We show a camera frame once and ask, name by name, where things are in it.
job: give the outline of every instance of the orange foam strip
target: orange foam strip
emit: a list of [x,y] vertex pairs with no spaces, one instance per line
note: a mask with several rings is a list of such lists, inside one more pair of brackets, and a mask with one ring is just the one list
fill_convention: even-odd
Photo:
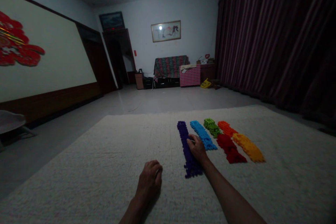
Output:
[[263,154],[254,143],[243,134],[233,134],[233,140],[244,150],[253,162],[266,162]]
[[230,124],[225,121],[219,121],[218,127],[224,132],[225,135],[228,135],[229,137],[232,137],[234,133],[238,133],[230,127]]

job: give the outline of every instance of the white rug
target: white rug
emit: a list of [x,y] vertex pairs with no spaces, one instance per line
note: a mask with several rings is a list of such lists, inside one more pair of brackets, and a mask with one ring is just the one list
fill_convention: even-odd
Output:
[[227,121],[266,163],[218,170],[269,223],[325,223],[335,198],[336,139],[262,106],[106,116],[0,203],[0,223],[118,223],[148,160],[163,165],[161,195],[146,223],[226,223],[205,175],[185,179],[177,122]]

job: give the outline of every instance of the yellow foam strip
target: yellow foam strip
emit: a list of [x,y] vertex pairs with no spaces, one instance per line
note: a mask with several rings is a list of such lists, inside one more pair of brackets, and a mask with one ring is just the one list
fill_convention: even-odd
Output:
[[233,140],[243,148],[244,152],[250,157],[253,162],[266,162],[263,154],[258,149],[254,143],[251,142],[248,137],[244,136],[243,134],[234,133]]

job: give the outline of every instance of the tile floor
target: tile floor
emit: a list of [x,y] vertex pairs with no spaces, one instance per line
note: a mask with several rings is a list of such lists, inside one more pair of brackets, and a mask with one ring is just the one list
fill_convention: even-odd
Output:
[[262,104],[307,126],[322,127],[319,123],[302,119],[298,114],[279,110],[226,88],[175,87],[151,91],[137,90],[135,85],[130,85],[47,122],[34,129],[37,136],[21,139],[6,147],[0,153],[0,200],[106,115],[208,110],[253,104]]

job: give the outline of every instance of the red checkered cloth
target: red checkered cloth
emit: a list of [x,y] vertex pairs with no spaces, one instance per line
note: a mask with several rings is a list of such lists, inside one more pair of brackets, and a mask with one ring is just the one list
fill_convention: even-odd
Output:
[[195,68],[189,68],[182,73],[180,66],[180,86],[199,86],[201,84],[201,65]]

